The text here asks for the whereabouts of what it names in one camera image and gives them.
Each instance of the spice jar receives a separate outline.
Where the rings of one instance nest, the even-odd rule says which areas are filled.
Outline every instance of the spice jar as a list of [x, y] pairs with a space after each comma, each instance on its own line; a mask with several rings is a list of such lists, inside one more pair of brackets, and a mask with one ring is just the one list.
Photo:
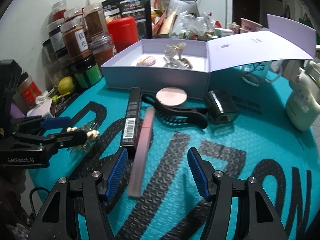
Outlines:
[[72, 61], [69, 54], [62, 58], [59, 58], [59, 63], [61, 65], [61, 74], [63, 77], [73, 76], [73, 70], [71, 69]]
[[83, 25], [84, 36], [85, 36], [87, 42], [91, 41], [91, 37], [88, 33], [88, 29], [87, 29], [86, 24], [83, 19], [82, 8], [77, 7], [77, 8], [69, 9], [69, 10], [65, 11], [63, 15], [64, 15], [65, 22], [71, 21], [73, 19], [81, 20], [81, 24]]
[[22, 73], [20, 76], [18, 93], [29, 108], [36, 103], [36, 97], [42, 94], [27, 72]]
[[80, 19], [73, 19], [61, 26], [62, 38], [67, 47], [72, 63], [89, 57], [87, 40], [84, 36], [83, 25]]
[[94, 3], [84, 7], [83, 14], [91, 38], [108, 33], [102, 3]]
[[94, 57], [90, 56], [83, 61], [72, 65], [74, 76], [80, 87], [89, 88], [98, 83], [102, 77], [100, 68]]
[[80, 19], [83, 21], [83, 14], [81, 8], [72, 8], [64, 12], [63, 14], [65, 22], [71, 21], [73, 19]]
[[57, 54], [58, 58], [61, 58], [68, 54], [68, 51], [66, 46], [64, 45], [64, 42], [62, 39], [62, 33], [60, 30], [60, 27], [63, 23], [64, 23], [64, 19], [62, 18], [54, 21], [53, 23], [50, 23], [47, 26], [53, 50]]
[[58, 19], [63, 19], [63, 13], [67, 10], [67, 2], [66, 0], [62, 0], [60, 2], [52, 5], [52, 16], [53, 20], [56, 21]]
[[65, 76], [62, 73], [62, 67], [58, 60], [55, 60], [54, 62], [50, 62], [49, 64], [45, 65], [44, 71], [49, 77], [51, 83], [57, 87], [59, 85], [59, 82], [61, 79], [63, 79]]
[[89, 43], [89, 48], [99, 67], [117, 54], [115, 44], [110, 35], [96, 37]]
[[50, 39], [42, 42], [43, 50], [49, 62], [53, 62], [57, 59], [57, 55], [53, 50]]

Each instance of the red canister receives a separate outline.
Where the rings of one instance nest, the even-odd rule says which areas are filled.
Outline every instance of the red canister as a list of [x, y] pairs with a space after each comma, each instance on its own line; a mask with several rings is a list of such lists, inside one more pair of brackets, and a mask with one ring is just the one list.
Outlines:
[[36, 103], [36, 97], [42, 95], [27, 72], [22, 73], [20, 76], [18, 92], [29, 108]]
[[66, 0], [62, 0], [60, 2], [55, 3], [52, 5], [52, 17], [53, 20], [63, 19], [63, 14], [67, 10], [67, 2]]
[[117, 52], [121, 52], [139, 40], [136, 21], [132, 17], [113, 20], [107, 23]]

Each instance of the pink box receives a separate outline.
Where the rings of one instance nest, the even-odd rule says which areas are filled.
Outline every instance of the pink box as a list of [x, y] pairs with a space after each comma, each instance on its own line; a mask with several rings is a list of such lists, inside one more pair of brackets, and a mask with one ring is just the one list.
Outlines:
[[249, 32], [261, 31], [262, 25], [253, 21], [241, 18], [241, 28]]
[[249, 33], [250, 31], [247, 31], [247, 30], [245, 30], [245, 29], [243, 29], [243, 28], [240, 28], [240, 33]]

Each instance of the yellow object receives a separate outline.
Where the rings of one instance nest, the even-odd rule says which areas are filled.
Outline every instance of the yellow object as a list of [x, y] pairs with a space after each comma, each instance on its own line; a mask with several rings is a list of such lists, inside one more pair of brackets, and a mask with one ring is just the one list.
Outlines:
[[62, 96], [54, 95], [54, 96], [52, 97], [52, 102], [54, 102], [54, 103], [57, 104], [57, 103], [59, 103], [59, 101], [60, 101], [61, 98], [65, 97], [65, 96], [68, 96], [68, 95], [70, 95], [70, 92], [68, 92], [68, 93], [66, 93], [66, 94], [64, 94], [64, 95], [62, 95]]
[[73, 82], [72, 77], [65, 77], [61, 79], [58, 85], [58, 91], [61, 95], [70, 93], [72, 94], [76, 89], [76, 85]]

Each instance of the black snack bag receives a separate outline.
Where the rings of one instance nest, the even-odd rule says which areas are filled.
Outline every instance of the black snack bag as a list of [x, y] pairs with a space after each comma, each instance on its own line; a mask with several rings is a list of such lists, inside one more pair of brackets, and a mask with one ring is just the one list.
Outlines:
[[106, 0], [102, 5], [106, 22], [133, 17], [136, 20], [139, 39], [152, 38], [150, 0]]

